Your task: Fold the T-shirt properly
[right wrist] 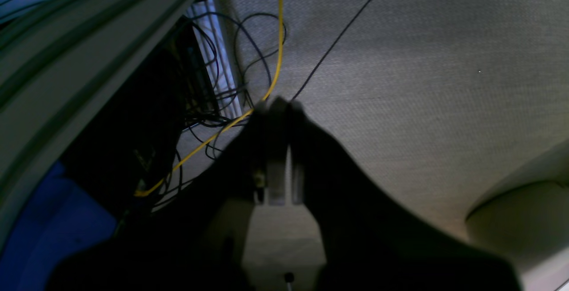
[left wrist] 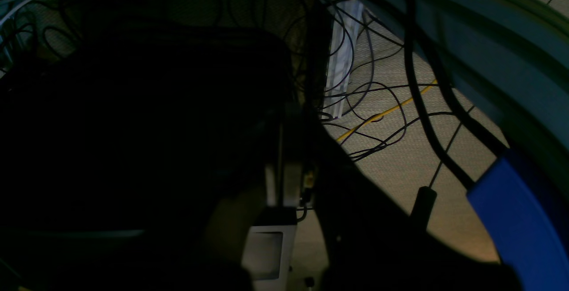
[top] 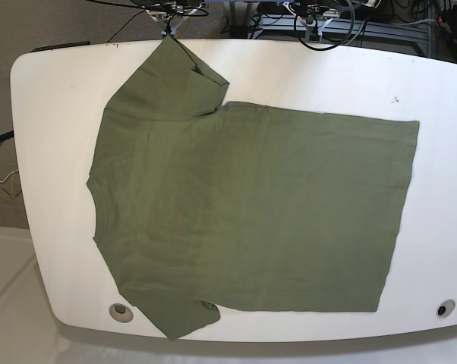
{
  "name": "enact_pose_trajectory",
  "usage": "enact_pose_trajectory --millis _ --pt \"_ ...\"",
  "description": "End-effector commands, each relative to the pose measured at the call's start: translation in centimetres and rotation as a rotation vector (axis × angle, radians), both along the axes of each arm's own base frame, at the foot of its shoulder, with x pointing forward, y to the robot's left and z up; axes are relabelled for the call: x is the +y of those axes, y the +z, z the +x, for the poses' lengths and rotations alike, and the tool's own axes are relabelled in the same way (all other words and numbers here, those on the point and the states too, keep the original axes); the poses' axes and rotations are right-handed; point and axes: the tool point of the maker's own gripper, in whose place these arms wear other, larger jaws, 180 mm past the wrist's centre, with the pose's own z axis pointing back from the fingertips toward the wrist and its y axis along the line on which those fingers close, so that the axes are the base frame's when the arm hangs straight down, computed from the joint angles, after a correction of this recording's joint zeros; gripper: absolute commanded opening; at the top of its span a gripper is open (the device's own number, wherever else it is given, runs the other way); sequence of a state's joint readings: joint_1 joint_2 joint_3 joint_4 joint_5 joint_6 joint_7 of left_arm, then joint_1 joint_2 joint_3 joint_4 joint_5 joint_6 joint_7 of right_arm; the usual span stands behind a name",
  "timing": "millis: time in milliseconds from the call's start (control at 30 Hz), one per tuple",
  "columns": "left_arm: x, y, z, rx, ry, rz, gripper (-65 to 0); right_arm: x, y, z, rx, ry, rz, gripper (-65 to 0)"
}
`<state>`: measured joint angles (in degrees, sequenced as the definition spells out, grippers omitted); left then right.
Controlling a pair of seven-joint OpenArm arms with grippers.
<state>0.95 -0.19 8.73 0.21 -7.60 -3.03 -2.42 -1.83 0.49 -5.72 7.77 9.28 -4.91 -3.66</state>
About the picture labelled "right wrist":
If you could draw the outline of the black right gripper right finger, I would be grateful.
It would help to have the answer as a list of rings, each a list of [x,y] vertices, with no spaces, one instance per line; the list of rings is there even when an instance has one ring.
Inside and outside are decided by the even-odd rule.
[[[520,291],[508,261],[437,230],[383,192],[301,105],[291,149],[326,264],[317,291]]]

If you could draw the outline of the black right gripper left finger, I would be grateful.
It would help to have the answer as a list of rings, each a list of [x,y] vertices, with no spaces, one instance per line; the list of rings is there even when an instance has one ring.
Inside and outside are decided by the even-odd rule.
[[[250,291],[242,269],[264,157],[260,101],[220,158],[173,201],[116,238],[59,262],[49,291]]]

